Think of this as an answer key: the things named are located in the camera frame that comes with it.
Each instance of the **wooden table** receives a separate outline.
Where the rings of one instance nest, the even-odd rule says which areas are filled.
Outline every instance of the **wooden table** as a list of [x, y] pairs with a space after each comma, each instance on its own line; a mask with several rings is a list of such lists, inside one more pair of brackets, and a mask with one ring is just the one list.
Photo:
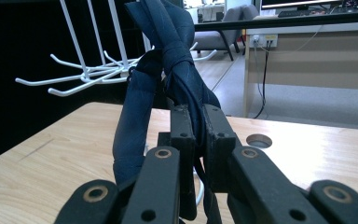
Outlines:
[[[121, 105], [84, 105], [1, 155], [0, 223], [52, 223], [80, 185], [114, 181], [111, 148], [120, 111]], [[158, 132], [170, 130], [169, 114], [153, 110], [149, 148], [157, 144]], [[301, 188], [328, 178], [358, 191], [358, 130], [227, 119], [244, 145], [254, 133], [271, 138], [266, 153]], [[224, 223], [232, 223], [225, 195], [218, 200]], [[190, 223], [205, 223], [201, 207]]]

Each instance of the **gray floor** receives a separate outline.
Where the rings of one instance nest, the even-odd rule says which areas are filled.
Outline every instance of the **gray floor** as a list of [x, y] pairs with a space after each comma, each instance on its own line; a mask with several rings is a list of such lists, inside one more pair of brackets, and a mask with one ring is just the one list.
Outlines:
[[[201, 71], [202, 67], [209, 67], [211, 72], [216, 60], [227, 61], [224, 74], [216, 74], [214, 81], [210, 80], [211, 74], [200, 73], [208, 76], [207, 85], [219, 98], [222, 110], [229, 116], [243, 117], [244, 56], [234, 56], [235, 61], [231, 62], [227, 54], [218, 51], [208, 62], [198, 62], [196, 66]], [[258, 119], [358, 129], [358, 90], [266, 85], [266, 101]], [[261, 103], [261, 97], [254, 102], [249, 118], [258, 113]]]

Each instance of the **chair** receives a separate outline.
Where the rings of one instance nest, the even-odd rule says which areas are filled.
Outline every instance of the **chair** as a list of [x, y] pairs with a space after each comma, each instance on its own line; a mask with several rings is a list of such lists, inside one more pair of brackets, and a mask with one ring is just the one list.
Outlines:
[[[242, 7], [230, 8], [222, 19], [225, 21], [241, 21], [242, 20]], [[227, 50], [231, 61], [234, 61], [230, 46], [234, 44], [237, 53], [240, 49], [237, 45], [237, 38], [240, 36], [241, 30], [216, 30], [216, 31], [198, 31], [194, 35], [194, 43], [198, 45], [193, 48], [198, 53], [201, 50]]]
[[[254, 5], [245, 5], [242, 7], [242, 18], [244, 21], [251, 21], [260, 13]], [[243, 39], [243, 35], [241, 35], [242, 44], [245, 46], [245, 40]]]

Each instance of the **black cable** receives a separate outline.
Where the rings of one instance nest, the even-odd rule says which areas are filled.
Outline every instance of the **black cable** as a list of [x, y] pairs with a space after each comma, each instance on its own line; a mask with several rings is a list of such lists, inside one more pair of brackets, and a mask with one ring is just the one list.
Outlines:
[[267, 41], [267, 48], [266, 48], [266, 63], [264, 64], [264, 76], [263, 76], [263, 93], [262, 93], [262, 99], [263, 104], [261, 105], [260, 111], [258, 114], [254, 117], [254, 119], [257, 119], [258, 116], [263, 112], [264, 106], [266, 105], [266, 76], [267, 76], [267, 61], [269, 60], [269, 50], [271, 49], [272, 40]]

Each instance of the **electrical socket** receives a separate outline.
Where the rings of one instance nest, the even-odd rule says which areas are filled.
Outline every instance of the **electrical socket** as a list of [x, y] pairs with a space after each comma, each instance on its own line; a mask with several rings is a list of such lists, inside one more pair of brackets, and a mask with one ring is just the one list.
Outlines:
[[278, 35], [251, 35], [250, 48], [266, 48], [267, 41], [272, 41], [271, 47], [276, 48], [278, 44]]

